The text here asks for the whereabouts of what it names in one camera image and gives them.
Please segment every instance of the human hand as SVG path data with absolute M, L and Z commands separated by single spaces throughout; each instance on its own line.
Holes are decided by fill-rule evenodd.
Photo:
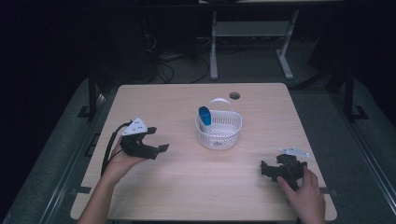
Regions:
M 318 187 L 318 177 L 312 171 L 304 167 L 303 184 L 296 191 L 281 176 L 276 180 L 304 224 L 325 223 L 326 203 Z
M 121 148 L 120 141 L 114 146 L 111 151 L 111 160 L 103 173 L 102 177 L 108 179 L 111 183 L 117 184 L 128 172 L 137 165 L 139 162 L 146 161 L 147 159 L 139 157 L 128 156 Z

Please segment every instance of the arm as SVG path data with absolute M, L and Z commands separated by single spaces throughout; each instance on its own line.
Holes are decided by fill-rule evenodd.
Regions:
M 107 214 L 111 203 L 113 190 L 117 183 L 141 161 L 146 159 L 130 157 L 121 151 L 120 140 L 113 148 L 110 160 L 105 172 L 99 179 L 87 206 L 82 212 L 78 223 L 106 223 Z
M 304 224 L 326 223 L 324 219 L 326 203 L 318 187 L 318 177 L 312 171 L 304 167 L 303 184 L 297 191 L 292 190 L 282 177 L 279 176 L 276 180 Z

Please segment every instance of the white plastic basket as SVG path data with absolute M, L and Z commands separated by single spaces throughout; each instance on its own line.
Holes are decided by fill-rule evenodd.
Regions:
M 215 102 L 223 102 L 229 105 L 229 111 L 210 110 L 210 105 Z M 204 133 L 200 128 L 199 114 L 195 117 L 195 124 L 198 130 L 199 142 L 209 149 L 224 150 L 231 148 L 238 140 L 239 132 L 242 127 L 242 117 L 233 112 L 230 102 L 222 98 L 216 98 L 209 103 L 211 115 L 211 131 Z

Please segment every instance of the table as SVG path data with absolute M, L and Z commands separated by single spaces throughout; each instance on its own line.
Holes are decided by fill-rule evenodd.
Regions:
M 238 92 L 240 99 L 230 99 L 231 92 Z M 233 110 L 243 117 L 236 145 L 225 151 L 201 146 L 194 122 L 198 107 L 218 97 L 229 100 Z M 223 109 L 222 104 L 213 106 Z M 284 84 L 122 86 L 81 183 L 91 191 L 78 194 L 71 210 L 72 218 L 80 216 L 100 178 L 111 134 L 122 123 L 136 117 L 141 117 L 149 127 L 157 127 L 154 135 L 145 137 L 145 144 L 170 146 L 155 161 L 138 164 L 116 186 L 110 219 L 295 220 L 278 184 L 261 175 L 261 161 L 276 166 L 280 147 L 295 146 L 310 153 L 309 158 L 298 157 L 298 160 L 307 161 L 318 176 L 319 186 L 326 186 Z M 336 219 L 330 195 L 325 198 L 326 219 Z

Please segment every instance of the dark background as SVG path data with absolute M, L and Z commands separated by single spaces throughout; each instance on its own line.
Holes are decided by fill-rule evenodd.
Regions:
M 112 6 L 129 7 L 133 2 L 116 1 Z M 160 47 L 190 54 L 195 51 L 196 36 L 210 34 L 208 11 L 202 12 L 199 20 L 197 12 L 157 12 L 153 23 L 147 25 L 141 23 L 147 13 L 111 9 L 104 3 L 106 7 L 92 0 L 0 3 L 0 220 L 82 80 L 95 74 L 102 92 L 123 83 L 150 81 L 155 76 L 155 59 L 145 51 L 142 31 L 155 34 Z M 310 65 L 320 70 L 334 63 L 351 68 L 396 125 L 395 4 L 347 1 L 335 8 L 314 7 L 316 10 L 301 10 L 293 33 L 293 39 L 317 40 L 323 32 Z M 220 16 L 232 20 L 234 15 L 224 11 Z M 238 16 L 250 20 L 262 13 Z

